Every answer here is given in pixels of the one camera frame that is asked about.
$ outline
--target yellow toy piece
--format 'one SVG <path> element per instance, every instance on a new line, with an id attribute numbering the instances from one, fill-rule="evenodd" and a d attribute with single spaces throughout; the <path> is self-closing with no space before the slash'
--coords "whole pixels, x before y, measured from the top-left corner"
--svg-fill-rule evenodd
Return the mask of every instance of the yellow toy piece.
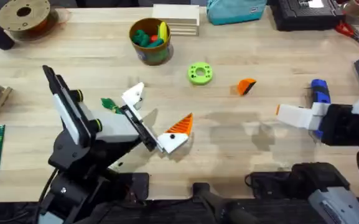
<path id="1" fill-rule="evenodd" d="M 166 22 L 161 22 L 160 28 L 159 28 L 159 38 L 161 38 L 164 43 L 167 42 L 167 24 Z"/>

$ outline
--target green toy piece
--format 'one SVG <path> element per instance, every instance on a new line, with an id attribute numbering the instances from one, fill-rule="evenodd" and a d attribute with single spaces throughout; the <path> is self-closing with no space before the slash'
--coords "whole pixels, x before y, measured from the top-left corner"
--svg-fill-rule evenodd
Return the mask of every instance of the green toy piece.
<path id="1" fill-rule="evenodd" d="M 150 42 L 150 37 L 143 30 L 137 30 L 132 36 L 132 41 L 141 47 L 147 47 Z"/>
<path id="2" fill-rule="evenodd" d="M 196 71 L 201 71 L 204 75 L 197 75 Z M 197 62 L 187 70 L 187 78 L 194 85 L 205 85 L 212 80 L 212 68 L 205 62 Z"/>
<path id="3" fill-rule="evenodd" d="M 100 99 L 102 101 L 102 106 L 106 109 L 109 109 L 113 112 L 115 112 L 116 114 L 122 114 L 121 111 L 119 110 L 119 106 L 117 106 L 117 104 L 110 98 L 101 98 Z"/>
<path id="4" fill-rule="evenodd" d="M 158 47 L 161 44 L 164 43 L 164 40 L 161 38 L 158 38 L 156 41 L 154 41 L 153 43 L 149 44 L 147 47 Z"/>

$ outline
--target filament spool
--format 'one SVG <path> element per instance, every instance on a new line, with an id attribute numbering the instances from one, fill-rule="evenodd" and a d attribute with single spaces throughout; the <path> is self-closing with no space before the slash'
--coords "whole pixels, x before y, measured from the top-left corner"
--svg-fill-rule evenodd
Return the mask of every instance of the filament spool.
<path id="1" fill-rule="evenodd" d="M 48 0 L 11 0 L 0 10 L 0 26 L 17 40 L 35 40 L 49 34 L 58 13 Z"/>

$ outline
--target orange piece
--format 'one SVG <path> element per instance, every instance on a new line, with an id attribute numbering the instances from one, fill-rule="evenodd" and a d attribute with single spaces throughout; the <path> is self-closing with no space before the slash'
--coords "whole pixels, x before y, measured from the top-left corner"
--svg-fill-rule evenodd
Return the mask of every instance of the orange piece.
<path id="1" fill-rule="evenodd" d="M 184 133 L 187 136 L 190 135 L 193 124 L 193 114 L 190 113 L 184 119 L 174 124 L 170 129 L 166 131 L 166 133 Z"/>
<path id="2" fill-rule="evenodd" d="M 150 38 L 150 41 L 153 43 L 155 41 L 157 41 L 159 37 L 157 35 L 152 35 L 151 38 Z"/>
<path id="3" fill-rule="evenodd" d="M 279 114 L 279 110 L 280 110 L 280 105 L 277 105 L 277 108 L 276 108 L 276 115 Z"/>
<path id="4" fill-rule="evenodd" d="M 237 91 L 240 95 L 245 95 L 249 92 L 249 90 L 253 87 L 253 85 L 256 83 L 255 80 L 252 78 L 246 78 L 239 82 L 237 85 Z"/>

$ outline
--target scissors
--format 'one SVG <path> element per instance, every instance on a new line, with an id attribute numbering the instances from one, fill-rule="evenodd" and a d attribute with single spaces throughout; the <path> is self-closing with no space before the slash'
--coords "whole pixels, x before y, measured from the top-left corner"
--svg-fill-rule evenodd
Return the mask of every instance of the scissors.
<path id="1" fill-rule="evenodd" d="M 352 25 L 341 21 L 339 25 L 335 27 L 335 30 L 345 36 L 351 37 L 359 43 L 359 30 L 354 28 Z"/>

